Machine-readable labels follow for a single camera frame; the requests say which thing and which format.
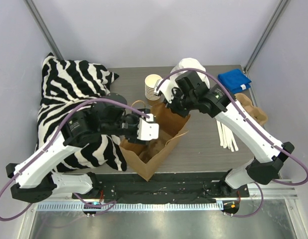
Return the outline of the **brown paper bag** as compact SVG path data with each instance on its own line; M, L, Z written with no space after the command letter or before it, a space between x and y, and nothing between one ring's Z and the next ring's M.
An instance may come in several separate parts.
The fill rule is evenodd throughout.
M159 124L158 139L172 139L167 146L148 163L144 163L139 158L139 155L147 145L129 143L126 139L120 144L121 152L129 167L146 181L152 178L161 164L178 145L181 137L188 133L185 126L190 119L190 115L183 118L172 113L170 109L165 107L164 103L152 106L151 113L154 114L156 122Z

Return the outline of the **brown pulp cup carrier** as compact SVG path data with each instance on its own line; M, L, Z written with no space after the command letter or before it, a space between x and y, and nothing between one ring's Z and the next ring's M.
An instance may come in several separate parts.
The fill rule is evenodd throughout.
M172 139L151 140L148 143L148 145L142 150L142 152L139 155L139 158L141 159L142 162L148 163L154 156L156 156L159 152L161 152L171 140Z

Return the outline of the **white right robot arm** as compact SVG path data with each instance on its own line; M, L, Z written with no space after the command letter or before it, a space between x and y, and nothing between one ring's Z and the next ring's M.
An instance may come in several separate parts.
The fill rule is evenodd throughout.
M193 110L208 114L235 133L251 150L253 159L229 170L221 180L219 189L226 197L245 184L267 185L275 180L295 149L292 143L281 142L266 132L232 94L219 85L209 87L195 71L185 71L176 82L166 79L157 83L155 92L164 95L164 102L173 113L181 117Z

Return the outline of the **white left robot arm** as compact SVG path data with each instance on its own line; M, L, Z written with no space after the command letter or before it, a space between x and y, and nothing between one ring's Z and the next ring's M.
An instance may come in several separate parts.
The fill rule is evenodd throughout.
M123 135L131 142L145 144L156 139L158 132L159 126L149 109L134 109L118 94L84 101L30 158L6 166L8 177L15 181L11 196L28 203L57 194L97 198L102 185L94 173L63 175L53 172L53 168L86 145L100 141L102 135Z

